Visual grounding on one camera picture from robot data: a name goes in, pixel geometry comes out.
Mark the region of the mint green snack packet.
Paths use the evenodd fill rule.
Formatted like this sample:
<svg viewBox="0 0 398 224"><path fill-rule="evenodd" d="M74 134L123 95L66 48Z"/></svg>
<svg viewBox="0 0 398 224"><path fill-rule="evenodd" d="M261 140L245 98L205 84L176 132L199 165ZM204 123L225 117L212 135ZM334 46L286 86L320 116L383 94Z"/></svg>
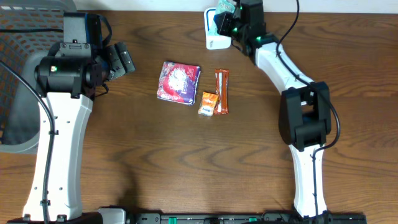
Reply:
<svg viewBox="0 0 398 224"><path fill-rule="evenodd" d="M234 0L219 0L216 9L215 9L215 15L213 16L212 23L209 29L209 34L210 35L218 35L217 33L217 25L215 22L216 17L218 14L221 14L223 12L230 12L233 13L236 9L236 2Z"/></svg>

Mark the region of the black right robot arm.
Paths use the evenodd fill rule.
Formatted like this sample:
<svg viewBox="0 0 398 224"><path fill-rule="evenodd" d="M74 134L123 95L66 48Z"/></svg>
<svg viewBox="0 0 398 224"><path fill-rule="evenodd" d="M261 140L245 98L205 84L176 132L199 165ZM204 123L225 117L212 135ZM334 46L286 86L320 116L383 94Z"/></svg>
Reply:
<svg viewBox="0 0 398 224"><path fill-rule="evenodd" d="M232 12L214 16L216 32L241 45L280 93L279 132L288 145L295 173L294 208L303 220L327 211L322 162L331 131L329 88L303 74L284 51L282 39L266 29L262 1L237 1Z"/></svg>

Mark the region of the small orange tissue pack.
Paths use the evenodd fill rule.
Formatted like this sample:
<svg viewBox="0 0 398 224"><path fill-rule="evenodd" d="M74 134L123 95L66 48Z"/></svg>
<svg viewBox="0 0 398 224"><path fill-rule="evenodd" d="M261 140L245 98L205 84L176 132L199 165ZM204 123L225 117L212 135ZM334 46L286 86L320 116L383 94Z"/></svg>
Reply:
<svg viewBox="0 0 398 224"><path fill-rule="evenodd" d="M213 116L215 106L218 102L218 95L209 92L203 92L201 105L198 109L198 114L204 116Z"/></svg>

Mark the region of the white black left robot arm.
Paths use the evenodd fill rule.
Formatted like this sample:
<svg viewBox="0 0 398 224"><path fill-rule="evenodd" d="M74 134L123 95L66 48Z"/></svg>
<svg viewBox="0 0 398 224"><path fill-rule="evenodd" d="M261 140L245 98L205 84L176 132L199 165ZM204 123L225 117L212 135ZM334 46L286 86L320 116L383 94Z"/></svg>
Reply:
<svg viewBox="0 0 398 224"><path fill-rule="evenodd" d="M63 40L32 54L18 79L35 79L27 89L40 106L34 179L16 223L130 223L120 207L84 212L80 174L88 119L96 88L136 68L122 42L111 44L101 28L105 17L86 12L63 15Z"/></svg>

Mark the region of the orange brown snack bar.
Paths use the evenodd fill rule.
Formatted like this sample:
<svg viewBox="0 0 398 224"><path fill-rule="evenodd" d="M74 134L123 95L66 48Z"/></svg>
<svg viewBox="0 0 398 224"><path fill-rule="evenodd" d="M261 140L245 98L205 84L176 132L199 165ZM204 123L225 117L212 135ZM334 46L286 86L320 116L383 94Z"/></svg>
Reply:
<svg viewBox="0 0 398 224"><path fill-rule="evenodd" d="M218 95L218 102L216 104L214 114L228 114L228 79L229 70L216 69L216 94Z"/></svg>

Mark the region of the purple red snack bag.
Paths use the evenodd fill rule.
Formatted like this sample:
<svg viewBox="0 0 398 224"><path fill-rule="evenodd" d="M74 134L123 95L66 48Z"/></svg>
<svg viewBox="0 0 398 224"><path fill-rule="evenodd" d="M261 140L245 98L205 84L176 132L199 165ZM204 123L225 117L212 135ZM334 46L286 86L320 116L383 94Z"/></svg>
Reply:
<svg viewBox="0 0 398 224"><path fill-rule="evenodd" d="M200 74L199 66L164 62L157 89L158 99L193 105Z"/></svg>

